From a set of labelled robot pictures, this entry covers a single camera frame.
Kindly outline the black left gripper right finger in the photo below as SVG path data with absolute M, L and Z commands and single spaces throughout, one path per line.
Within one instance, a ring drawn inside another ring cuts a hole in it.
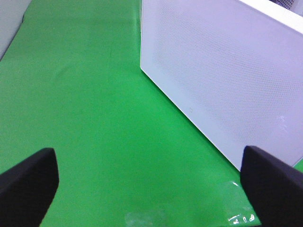
M 246 146 L 240 180 L 263 227 L 303 225 L 302 172 L 256 146 Z

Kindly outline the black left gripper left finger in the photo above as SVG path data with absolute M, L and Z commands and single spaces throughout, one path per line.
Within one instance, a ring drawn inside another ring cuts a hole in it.
M 43 148 L 0 175 L 0 225 L 38 227 L 59 186 L 53 148 Z

